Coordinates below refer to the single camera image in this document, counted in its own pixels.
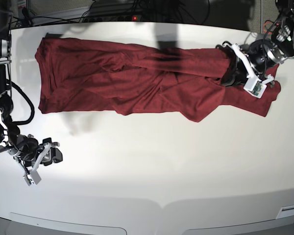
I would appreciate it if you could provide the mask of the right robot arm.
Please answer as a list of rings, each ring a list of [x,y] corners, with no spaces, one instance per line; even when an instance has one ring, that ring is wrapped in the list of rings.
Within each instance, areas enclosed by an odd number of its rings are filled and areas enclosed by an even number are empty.
[[[41,181],[39,166],[60,163],[63,155],[59,143],[51,138],[39,143],[32,135],[22,135],[19,127],[29,124],[35,115],[33,103],[22,89],[11,80],[11,26],[0,29],[0,153],[7,152],[20,166],[25,182],[37,185]],[[15,89],[30,107],[27,120],[14,121],[12,90]]]

